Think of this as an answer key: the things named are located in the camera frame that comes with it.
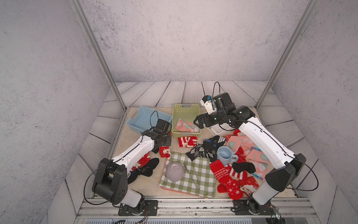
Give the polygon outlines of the red Santa Christmas sock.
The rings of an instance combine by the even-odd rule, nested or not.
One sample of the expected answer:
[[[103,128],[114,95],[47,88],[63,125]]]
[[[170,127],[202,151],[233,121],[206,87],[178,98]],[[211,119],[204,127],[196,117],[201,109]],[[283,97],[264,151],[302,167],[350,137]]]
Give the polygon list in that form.
[[[160,154],[161,158],[170,158],[171,157],[171,151],[170,151],[169,147],[160,147],[159,154]]]

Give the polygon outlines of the pink white ribbed sock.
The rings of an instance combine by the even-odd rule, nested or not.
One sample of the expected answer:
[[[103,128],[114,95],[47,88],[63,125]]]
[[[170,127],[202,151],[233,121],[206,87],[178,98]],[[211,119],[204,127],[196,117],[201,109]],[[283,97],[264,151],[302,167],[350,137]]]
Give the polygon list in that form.
[[[185,122],[182,118],[178,118],[175,129],[179,132],[200,132],[200,128],[198,126],[189,122]]]

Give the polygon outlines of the red bear Christmas sock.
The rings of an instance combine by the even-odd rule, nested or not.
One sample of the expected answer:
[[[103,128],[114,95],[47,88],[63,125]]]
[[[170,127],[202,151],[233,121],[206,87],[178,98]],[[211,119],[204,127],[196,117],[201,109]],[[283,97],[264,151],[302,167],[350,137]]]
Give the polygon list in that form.
[[[135,171],[137,168],[145,166],[151,159],[151,156],[149,155],[149,152],[145,154],[139,161],[136,162],[136,164],[132,167],[132,171]]]

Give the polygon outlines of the black blue sport sock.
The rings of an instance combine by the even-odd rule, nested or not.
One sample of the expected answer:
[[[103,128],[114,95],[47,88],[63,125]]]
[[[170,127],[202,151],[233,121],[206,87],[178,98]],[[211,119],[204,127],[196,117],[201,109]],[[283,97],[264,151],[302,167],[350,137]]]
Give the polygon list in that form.
[[[216,135],[208,140],[203,141],[203,147],[205,150],[217,151],[217,149],[221,146],[224,146],[226,143],[226,139],[219,135]]]

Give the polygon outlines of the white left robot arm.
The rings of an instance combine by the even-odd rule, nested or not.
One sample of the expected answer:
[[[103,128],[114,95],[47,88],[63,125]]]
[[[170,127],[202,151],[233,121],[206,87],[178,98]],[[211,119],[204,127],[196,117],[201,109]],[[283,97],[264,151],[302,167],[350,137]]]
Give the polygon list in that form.
[[[114,205],[121,203],[141,211],[145,197],[128,189],[128,177],[131,169],[147,153],[171,145],[170,128],[170,122],[158,119],[156,126],[145,130],[126,151],[112,159],[101,160],[95,170],[92,192]]]

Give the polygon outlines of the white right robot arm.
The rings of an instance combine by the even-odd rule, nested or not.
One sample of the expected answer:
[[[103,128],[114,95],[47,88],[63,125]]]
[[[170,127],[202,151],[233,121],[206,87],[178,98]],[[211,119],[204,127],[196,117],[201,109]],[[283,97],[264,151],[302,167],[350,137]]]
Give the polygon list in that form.
[[[228,124],[248,136],[267,156],[273,165],[263,184],[249,196],[247,205],[253,214],[257,214],[279,192],[284,191],[297,178],[306,158],[295,154],[281,144],[260,122],[255,113],[246,106],[234,104],[215,109],[211,102],[202,103],[207,112],[196,117],[194,124],[199,128]]]

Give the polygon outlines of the pink sock with teal leaves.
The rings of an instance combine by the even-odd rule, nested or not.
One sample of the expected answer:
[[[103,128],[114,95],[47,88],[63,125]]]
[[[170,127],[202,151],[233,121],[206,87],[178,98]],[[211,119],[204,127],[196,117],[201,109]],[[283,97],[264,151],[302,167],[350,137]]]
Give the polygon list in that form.
[[[226,146],[229,147],[231,151],[235,154],[240,147],[242,146],[250,147],[252,146],[252,143],[253,143],[252,140],[246,135],[241,135],[241,136],[232,135],[227,140]]]

